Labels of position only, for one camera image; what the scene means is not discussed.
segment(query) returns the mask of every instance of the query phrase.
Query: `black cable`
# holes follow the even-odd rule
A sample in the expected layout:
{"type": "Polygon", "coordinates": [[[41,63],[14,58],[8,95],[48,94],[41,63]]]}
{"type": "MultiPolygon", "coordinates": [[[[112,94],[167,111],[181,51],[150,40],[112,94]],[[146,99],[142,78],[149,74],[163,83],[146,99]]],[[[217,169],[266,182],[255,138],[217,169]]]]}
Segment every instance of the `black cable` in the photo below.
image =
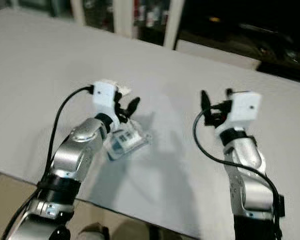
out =
{"type": "Polygon", "coordinates": [[[280,199],[279,199],[279,193],[278,193],[278,190],[276,188],[276,186],[274,185],[274,183],[266,176],[264,175],[263,173],[259,172],[258,170],[250,167],[250,166],[245,166],[245,165],[242,165],[242,164],[238,164],[238,163],[235,163],[235,162],[231,162],[231,161],[225,161],[225,160],[221,160],[221,159],[218,159],[214,156],[212,156],[210,153],[208,153],[203,147],[202,145],[200,144],[199,140],[198,140],[198,137],[197,137],[197,126],[198,126],[198,122],[199,122],[199,119],[204,115],[205,111],[208,111],[209,109],[213,108],[210,107],[210,108],[207,108],[203,111],[201,111],[195,118],[194,122],[193,122],[193,126],[192,126],[192,134],[193,134],[193,138],[194,138],[194,141],[197,145],[197,147],[200,149],[200,151],[205,154],[208,158],[212,159],[213,161],[219,163],[219,164],[224,164],[224,165],[228,165],[228,166],[233,166],[233,167],[236,167],[236,168],[242,168],[242,169],[245,169],[245,170],[248,170],[250,172],[253,172],[257,175],[259,175],[261,178],[263,178],[270,186],[271,190],[272,190],[272,194],[273,194],[273,213],[274,213],[274,230],[275,230],[275,237],[277,240],[281,240],[281,237],[282,237],[282,232],[281,232],[281,229],[280,229],[280,224],[279,224],[279,209],[280,209],[280,199]]]}
{"type": "MultiPolygon", "coordinates": [[[[53,124],[53,128],[52,128],[52,132],[51,132],[51,137],[50,137],[50,142],[49,142],[49,148],[48,148],[48,154],[47,154],[47,159],[46,159],[46,164],[45,164],[45,168],[44,168],[44,173],[42,175],[42,178],[40,181],[42,181],[49,173],[50,170],[50,166],[52,163],[52,150],[53,150],[53,146],[54,146],[54,140],[55,140],[55,135],[56,135],[56,131],[57,131],[57,125],[58,125],[58,121],[59,121],[59,117],[60,114],[64,108],[64,106],[66,105],[66,103],[77,93],[87,90],[90,94],[93,94],[93,86],[86,86],[86,87],[82,87],[79,88],[78,90],[74,91],[73,93],[71,93],[64,101],[63,103],[60,105],[58,112],[55,115],[55,119],[54,119],[54,124],[53,124]]],[[[12,218],[10,219],[8,225],[6,226],[1,239],[2,240],[6,240],[12,226],[14,225],[15,221],[17,220],[18,216],[21,214],[21,212],[28,206],[28,204],[31,202],[31,200],[36,197],[38,195],[38,193],[40,192],[40,188],[37,188],[25,201],[24,203],[16,210],[16,212],[14,213],[14,215],[12,216],[12,218]]]]}

